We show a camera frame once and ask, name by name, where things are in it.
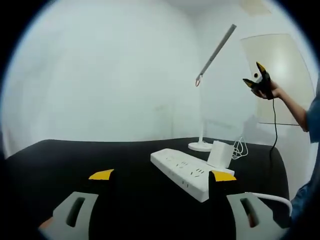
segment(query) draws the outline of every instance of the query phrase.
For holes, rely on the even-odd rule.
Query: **white power strip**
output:
[[[230,169],[210,166],[204,160],[169,148],[152,153],[150,160],[180,188],[201,203],[209,198],[210,171],[235,174]]]

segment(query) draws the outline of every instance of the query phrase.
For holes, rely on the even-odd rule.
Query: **blue sleeve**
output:
[[[306,112],[306,121],[311,143],[320,142],[320,94],[317,94]]]

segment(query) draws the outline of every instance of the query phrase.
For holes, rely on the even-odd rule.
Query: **person's arm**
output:
[[[277,83],[271,81],[271,89],[274,98],[281,99],[286,107],[289,109],[291,114],[293,115],[296,122],[300,125],[304,132],[308,132],[308,124],[307,124],[307,111],[301,107],[298,103],[296,103]],[[267,97],[261,92],[253,92],[260,98],[267,99]]]

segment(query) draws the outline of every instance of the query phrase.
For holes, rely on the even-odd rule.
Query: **black cable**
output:
[[[271,147],[270,152],[269,152],[270,171],[271,171],[271,168],[272,168],[272,157],[271,157],[272,154],[271,154],[271,153],[272,153],[272,150],[275,148],[276,143],[277,143],[277,140],[278,140],[277,122],[276,122],[276,110],[275,110],[275,99],[274,99],[274,98],[272,99],[272,107],[273,107],[273,113],[274,113],[275,141],[274,141],[274,144],[273,144],[273,146]]]

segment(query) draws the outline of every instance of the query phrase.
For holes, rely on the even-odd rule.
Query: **white cable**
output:
[[[249,192],[249,193],[255,195],[257,198],[260,198],[260,199],[269,199],[269,200],[277,201],[277,202],[280,202],[280,203],[283,203],[283,204],[287,205],[288,208],[289,208],[289,216],[291,216],[292,204],[288,199],[285,199],[285,198],[280,197],[280,196],[273,196],[273,195],[256,193],[256,192]]]
[[[243,146],[241,140],[243,140],[243,143],[244,143],[244,146],[245,146],[245,154],[243,154],[244,146]],[[245,157],[249,153],[246,141],[244,140],[244,138],[242,136],[239,138],[239,140],[234,142],[233,147],[234,147],[234,152],[233,152],[233,155],[232,155],[232,158],[231,158],[233,160]]]

